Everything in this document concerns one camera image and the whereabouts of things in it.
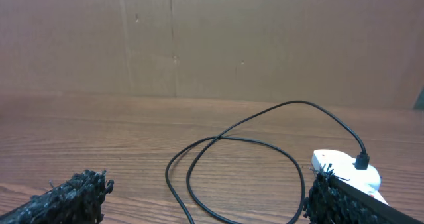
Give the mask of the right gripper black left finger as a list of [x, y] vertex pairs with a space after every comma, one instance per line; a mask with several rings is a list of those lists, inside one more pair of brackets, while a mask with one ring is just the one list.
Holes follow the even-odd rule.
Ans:
[[101, 206], [114, 188], [106, 171], [84, 170], [1, 216], [1, 224], [99, 224]]

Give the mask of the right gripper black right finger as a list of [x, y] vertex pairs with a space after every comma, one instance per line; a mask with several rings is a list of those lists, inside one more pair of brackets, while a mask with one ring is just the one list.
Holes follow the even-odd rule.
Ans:
[[312, 224], [423, 224], [342, 181], [330, 168], [314, 173], [303, 201], [303, 216]]

